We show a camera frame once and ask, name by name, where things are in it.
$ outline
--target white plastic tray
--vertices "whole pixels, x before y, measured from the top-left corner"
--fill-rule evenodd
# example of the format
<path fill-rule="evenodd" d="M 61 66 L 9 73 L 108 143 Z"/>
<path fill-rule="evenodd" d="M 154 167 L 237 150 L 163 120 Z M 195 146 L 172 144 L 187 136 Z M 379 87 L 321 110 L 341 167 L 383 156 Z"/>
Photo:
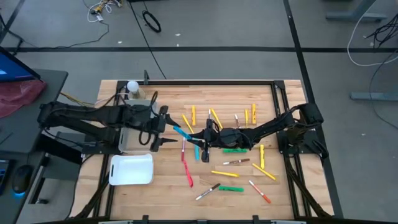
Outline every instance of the white plastic tray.
<path fill-rule="evenodd" d="M 109 174 L 111 185 L 149 184 L 154 177 L 151 154 L 142 156 L 113 156 Z"/>

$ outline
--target floor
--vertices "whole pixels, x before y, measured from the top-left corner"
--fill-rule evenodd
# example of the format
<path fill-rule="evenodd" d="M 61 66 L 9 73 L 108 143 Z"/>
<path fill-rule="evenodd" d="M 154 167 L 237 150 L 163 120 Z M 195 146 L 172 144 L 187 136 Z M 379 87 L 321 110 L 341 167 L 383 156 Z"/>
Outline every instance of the floor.
<path fill-rule="evenodd" d="M 398 179 L 394 178 L 398 168 L 397 130 L 378 119 L 369 102 L 349 98 L 351 91 L 368 90 L 377 68 L 356 66 L 344 53 L 355 23 L 325 20 L 327 11 L 354 9 L 359 2 L 289 1 L 313 95 L 325 119 L 323 130 L 344 216 L 398 222 L 395 191 Z M 97 1 L 86 0 L 86 3 Z M 283 1 L 170 0 L 146 4 L 162 24 L 159 34 L 143 26 L 150 46 L 171 50 L 154 52 L 168 79 L 303 80 L 303 67 L 300 69 L 297 60 Z M 136 12 L 144 9 L 141 2 L 133 3 L 133 7 Z M 87 8 L 82 0 L 3 0 L 0 8 L 6 22 L 11 18 L 11 30 L 38 47 L 86 42 L 106 31 L 105 25 L 87 22 Z M 12 16 L 15 8 L 20 10 Z M 383 0 L 376 1 L 370 12 L 385 13 L 391 19 L 397 10 L 397 1 Z M 142 78 L 144 70 L 151 79 L 162 79 L 151 54 L 135 48 L 146 44 L 127 4 L 120 9 L 114 7 L 111 14 L 105 12 L 103 17 L 109 24 L 109 33 L 99 42 L 79 46 L 79 52 L 25 49 L 28 52 L 18 53 L 17 57 L 32 68 L 67 71 L 69 77 L 63 91 L 84 101 L 96 100 L 102 79 Z M 381 24 L 360 24 L 352 47 L 370 48 L 370 40 L 364 40 L 363 36 Z M 8 34 L 0 45 L 15 47 L 16 44 L 17 40 Z M 397 46 L 395 38 L 385 47 Z M 178 47 L 213 48 L 181 51 Z M 266 47 L 280 47 L 283 52 L 269 51 Z M 312 53 L 318 51 L 316 48 L 332 50 Z M 352 54 L 360 63 L 381 62 L 388 55 Z M 383 66 L 373 82 L 373 90 L 396 90 L 397 71 L 397 62 Z M 381 116 L 398 124 L 396 103 L 374 103 L 374 106 Z M 18 223 L 60 220 L 67 215 L 73 199 L 73 182 L 49 181 L 44 192 L 51 198 L 50 203 L 26 207 Z"/>

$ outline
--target red marker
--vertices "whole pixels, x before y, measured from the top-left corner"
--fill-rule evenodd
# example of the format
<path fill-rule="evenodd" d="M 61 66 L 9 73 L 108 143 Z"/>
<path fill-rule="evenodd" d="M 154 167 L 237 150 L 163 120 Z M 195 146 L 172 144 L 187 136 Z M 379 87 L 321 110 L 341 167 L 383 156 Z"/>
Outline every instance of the red marker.
<path fill-rule="evenodd" d="M 254 187 L 255 190 L 257 190 L 257 192 L 259 192 L 259 194 L 268 202 L 271 203 L 271 200 L 269 200 L 269 198 L 267 198 L 266 195 L 264 195 L 264 193 L 261 192 L 260 189 L 258 189 L 253 182 L 251 182 L 251 180 L 249 180 L 249 183 Z"/>

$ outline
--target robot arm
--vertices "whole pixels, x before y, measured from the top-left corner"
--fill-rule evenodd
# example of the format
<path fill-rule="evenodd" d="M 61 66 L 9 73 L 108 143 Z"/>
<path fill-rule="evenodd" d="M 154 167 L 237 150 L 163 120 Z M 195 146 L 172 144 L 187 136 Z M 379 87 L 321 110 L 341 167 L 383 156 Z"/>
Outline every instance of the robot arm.
<path fill-rule="evenodd" d="M 41 128 L 64 126 L 90 135 L 108 147 L 118 145 L 119 129 L 123 127 L 136 129 L 142 133 L 149 133 L 149 136 L 154 135 L 155 138 L 150 146 L 151 151 L 158 151 L 159 146 L 165 142 L 177 141 L 159 137 L 165 131 L 166 124 L 179 127 L 167 113 L 168 106 L 162 106 L 159 113 L 155 113 L 152 106 L 145 105 L 89 108 L 60 102 L 41 105 L 40 109 L 41 112 L 37 121 Z M 97 121 L 103 124 L 104 127 L 99 128 L 86 121 Z M 150 138 L 146 142 L 139 140 L 142 145 L 148 144 L 149 141 Z"/>
<path fill-rule="evenodd" d="M 296 110 L 300 111 L 300 119 L 293 118 L 292 113 Z M 313 129 L 322 122 L 323 118 L 318 107 L 315 104 L 306 103 L 295 106 L 278 118 L 256 128 L 224 128 L 220 130 L 212 119 L 207 119 L 206 128 L 200 133 L 190 134 L 193 139 L 188 141 L 203 149 L 202 161 L 208 162 L 210 147 L 252 149 L 262 138 L 284 129 L 287 129 L 289 142 L 294 144 L 301 141 L 309 129 Z"/>

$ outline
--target yellow stick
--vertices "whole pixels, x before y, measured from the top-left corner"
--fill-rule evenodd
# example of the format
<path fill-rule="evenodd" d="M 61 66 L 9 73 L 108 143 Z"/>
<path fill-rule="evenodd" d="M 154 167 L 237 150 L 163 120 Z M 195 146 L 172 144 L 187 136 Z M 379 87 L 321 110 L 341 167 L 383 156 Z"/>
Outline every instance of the yellow stick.
<path fill-rule="evenodd" d="M 252 124 L 257 124 L 257 121 L 256 121 L 256 104 L 255 103 L 253 103 L 251 105 L 251 123 Z"/>
<path fill-rule="evenodd" d="M 196 126 L 196 125 L 197 125 L 197 112 L 196 112 L 195 105 L 192 105 L 192 126 Z"/>
<path fill-rule="evenodd" d="M 220 129 L 223 129 L 223 126 L 221 125 L 221 122 L 219 121 L 216 112 L 213 109 L 211 109 L 211 113 L 213 114 L 214 118 L 216 118 L 216 121 L 217 121 L 218 125 L 220 126 Z"/>
<path fill-rule="evenodd" d="M 270 173 L 268 173 L 267 171 L 261 169 L 259 166 L 252 164 L 255 168 L 257 168 L 259 171 L 263 172 L 265 175 L 267 175 L 269 178 L 271 178 L 272 180 L 276 180 L 276 178 L 271 175 Z"/>
<path fill-rule="evenodd" d="M 185 121 L 185 124 L 187 124 L 189 130 L 191 131 L 191 133 L 193 133 L 193 130 L 192 130 L 191 126 L 189 125 L 187 118 L 185 117 L 184 114 L 181 114 L 181 115 L 182 115 L 182 119 Z"/>
<path fill-rule="evenodd" d="M 221 175 L 227 175 L 230 177 L 239 177 L 239 174 L 234 174 L 234 173 L 227 173 L 227 172 L 220 172 L 220 171 L 211 171 L 213 174 L 221 174 Z"/>
<path fill-rule="evenodd" d="M 249 122 L 248 109 L 244 109 L 244 119 L 246 120 L 246 128 L 248 128 L 248 122 Z"/>
<path fill-rule="evenodd" d="M 260 161 L 261 161 L 261 163 L 260 163 L 261 169 L 264 169 L 266 166 L 266 162 L 264 160 L 264 145 L 263 144 L 260 145 Z"/>

